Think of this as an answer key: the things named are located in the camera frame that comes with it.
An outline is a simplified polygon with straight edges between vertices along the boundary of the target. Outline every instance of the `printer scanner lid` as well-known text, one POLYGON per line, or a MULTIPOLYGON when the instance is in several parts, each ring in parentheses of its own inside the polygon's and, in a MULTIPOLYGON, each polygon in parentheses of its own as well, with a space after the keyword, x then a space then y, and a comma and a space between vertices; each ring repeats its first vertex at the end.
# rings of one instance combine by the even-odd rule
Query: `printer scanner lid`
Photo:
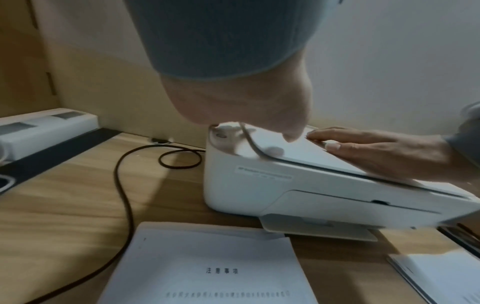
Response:
POLYGON ((305 128, 302 136, 292 142, 287 143, 279 133, 268 131, 251 125, 244 125, 243 131, 249 134, 251 143, 256 146, 263 154, 287 162, 294 162, 313 166, 317 168, 345 172, 348 174, 372 178, 375 180, 384 180, 403 185, 408 185, 426 190, 433 190, 445 194, 471 197, 473 194, 453 186, 449 183, 428 182, 413 179, 394 179, 375 175, 363 171, 362 169, 328 153, 318 144, 306 139, 306 135, 312 128, 305 128))

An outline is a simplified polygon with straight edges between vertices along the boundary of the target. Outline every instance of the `printer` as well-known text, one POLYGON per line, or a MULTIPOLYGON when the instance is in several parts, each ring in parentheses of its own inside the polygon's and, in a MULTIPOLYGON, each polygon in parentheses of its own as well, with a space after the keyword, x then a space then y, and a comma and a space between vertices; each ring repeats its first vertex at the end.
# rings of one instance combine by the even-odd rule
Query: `printer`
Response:
POLYGON ((210 127, 204 199, 221 212, 257 216, 267 231, 375 241, 369 229, 435 226, 480 209, 448 183, 377 176, 305 138, 225 123, 210 127))

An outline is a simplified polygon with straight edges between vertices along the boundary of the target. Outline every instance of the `human hand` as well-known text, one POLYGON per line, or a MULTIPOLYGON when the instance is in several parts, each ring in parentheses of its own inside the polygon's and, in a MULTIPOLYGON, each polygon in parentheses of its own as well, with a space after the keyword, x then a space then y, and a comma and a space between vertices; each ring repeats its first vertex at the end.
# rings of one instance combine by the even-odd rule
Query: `human hand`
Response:
POLYGON ((325 149, 372 173, 428 181, 466 181, 480 170, 454 150, 440 135, 416 136, 341 127, 314 130, 313 141, 335 140, 325 149))
POLYGON ((188 120, 214 125, 244 122, 283 134, 291 142, 302 134, 312 107, 312 87, 301 50, 259 74, 220 81, 161 76, 175 108, 188 120))

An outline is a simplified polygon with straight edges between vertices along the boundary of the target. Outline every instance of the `gray sleeve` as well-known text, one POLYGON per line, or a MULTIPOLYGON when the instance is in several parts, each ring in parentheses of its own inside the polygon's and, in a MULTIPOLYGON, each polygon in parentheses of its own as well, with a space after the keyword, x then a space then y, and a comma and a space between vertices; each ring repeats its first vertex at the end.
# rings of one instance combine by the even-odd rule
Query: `gray sleeve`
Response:
POLYGON ((125 0, 153 67, 216 80, 269 70, 342 0, 125 0))
POLYGON ((460 132, 443 138, 460 154, 480 167, 480 102, 465 107, 462 116, 467 121, 460 132))

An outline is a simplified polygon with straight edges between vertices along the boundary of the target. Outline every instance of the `desk surface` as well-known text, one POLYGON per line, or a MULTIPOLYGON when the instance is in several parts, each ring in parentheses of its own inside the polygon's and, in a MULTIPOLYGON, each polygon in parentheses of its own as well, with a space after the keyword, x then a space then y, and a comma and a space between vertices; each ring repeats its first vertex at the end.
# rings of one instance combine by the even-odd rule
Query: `desk surface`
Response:
MULTIPOLYGON (((0 196, 0 304, 21 304, 105 264, 127 235, 113 168, 128 150, 148 144, 120 134, 0 196)), ((222 214, 203 202, 203 167, 168 170, 167 148, 132 154, 120 168, 135 222, 172 221, 260 227, 256 218, 222 214)), ((187 153, 171 164, 193 163, 187 153)), ((376 243, 292 236, 318 302, 424 304, 386 262, 389 253, 443 253, 457 245, 434 229, 382 230, 376 243)), ((47 303, 95 303, 112 269, 47 303)))

